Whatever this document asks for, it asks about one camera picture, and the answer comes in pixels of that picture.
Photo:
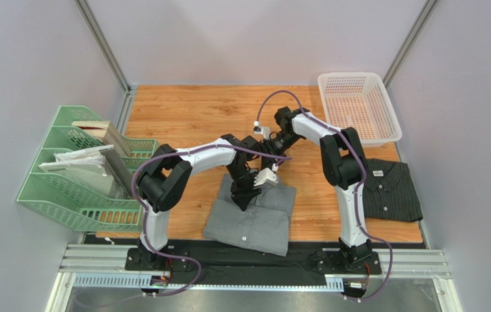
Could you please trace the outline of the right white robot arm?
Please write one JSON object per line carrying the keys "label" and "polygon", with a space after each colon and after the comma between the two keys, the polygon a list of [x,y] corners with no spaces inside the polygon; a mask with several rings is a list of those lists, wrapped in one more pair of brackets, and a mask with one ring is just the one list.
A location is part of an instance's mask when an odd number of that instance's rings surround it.
{"label": "right white robot arm", "polygon": [[351,127],[333,127],[301,109],[283,107],[274,119],[280,131],[261,141],[263,151],[284,156],[301,138],[320,147],[324,176],[338,198],[339,262],[349,271],[361,267],[371,256],[372,245],[365,228],[362,193],[367,170],[358,133]]}

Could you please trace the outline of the grey long sleeve shirt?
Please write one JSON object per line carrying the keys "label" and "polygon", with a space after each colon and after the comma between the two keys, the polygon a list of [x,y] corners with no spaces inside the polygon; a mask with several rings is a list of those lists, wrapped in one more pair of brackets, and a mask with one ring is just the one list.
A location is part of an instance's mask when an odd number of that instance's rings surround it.
{"label": "grey long sleeve shirt", "polygon": [[232,179],[224,174],[203,230],[203,237],[247,250],[285,257],[297,190],[283,183],[264,184],[242,211],[230,198]]}

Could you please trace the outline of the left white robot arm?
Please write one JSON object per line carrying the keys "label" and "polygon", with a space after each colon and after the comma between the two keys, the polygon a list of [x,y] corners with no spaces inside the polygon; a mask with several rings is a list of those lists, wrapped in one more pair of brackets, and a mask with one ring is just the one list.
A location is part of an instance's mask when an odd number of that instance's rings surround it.
{"label": "left white robot arm", "polygon": [[140,256],[153,263],[155,255],[168,242],[166,237],[170,210],[183,196],[189,179],[215,167],[226,167],[232,184],[230,198],[245,211],[261,189],[255,185],[257,172],[249,161],[262,155],[259,142],[251,136],[243,140],[228,134],[210,144],[191,149],[158,147],[131,180],[133,197],[142,205],[144,219],[138,243]]}

